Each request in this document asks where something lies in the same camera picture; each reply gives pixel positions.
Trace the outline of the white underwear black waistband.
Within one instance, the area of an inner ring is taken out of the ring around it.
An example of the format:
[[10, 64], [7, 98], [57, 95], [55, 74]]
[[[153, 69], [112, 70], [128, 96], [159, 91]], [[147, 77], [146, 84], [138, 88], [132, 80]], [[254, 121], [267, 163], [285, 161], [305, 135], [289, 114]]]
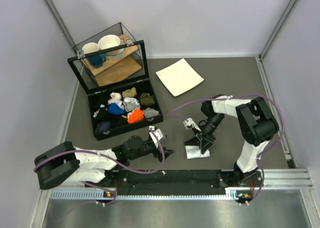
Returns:
[[210, 157], [210, 151], [207, 150], [205, 153], [201, 153], [200, 147], [197, 146], [184, 146], [187, 159], [196, 158], [208, 158]]

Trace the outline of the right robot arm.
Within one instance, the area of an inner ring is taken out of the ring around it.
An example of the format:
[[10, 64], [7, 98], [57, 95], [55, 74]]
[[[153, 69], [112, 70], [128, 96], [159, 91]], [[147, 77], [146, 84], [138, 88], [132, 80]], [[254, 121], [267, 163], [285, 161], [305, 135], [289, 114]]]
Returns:
[[244, 144], [241, 154], [234, 164], [230, 175], [221, 172], [218, 175], [222, 187], [244, 186], [252, 180], [258, 170], [259, 155], [278, 132], [279, 125], [267, 102], [262, 97], [254, 99], [233, 99], [230, 96], [216, 95], [203, 101], [201, 111], [205, 120], [195, 123], [188, 118], [183, 122], [191, 129], [194, 138], [184, 143], [187, 159], [209, 157], [209, 148], [214, 144], [214, 132], [225, 116], [237, 118]]

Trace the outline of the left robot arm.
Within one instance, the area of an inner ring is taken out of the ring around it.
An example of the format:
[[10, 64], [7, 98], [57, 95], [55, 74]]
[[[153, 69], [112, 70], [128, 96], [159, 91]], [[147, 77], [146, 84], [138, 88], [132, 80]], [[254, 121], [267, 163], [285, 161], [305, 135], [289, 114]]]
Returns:
[[66, 141], [37, 156], [34, 172], [41, 190], [82, 181], [108, 186], [113, 182], [113, 171], [128, 170], [132, 160], [152, 154], [163, 162], [172, 155], [174, 150], [161, 145], [163, 138], [164, 135], [151, 132], [144, 141], [135, 135], [107, 150], [81, 149]]

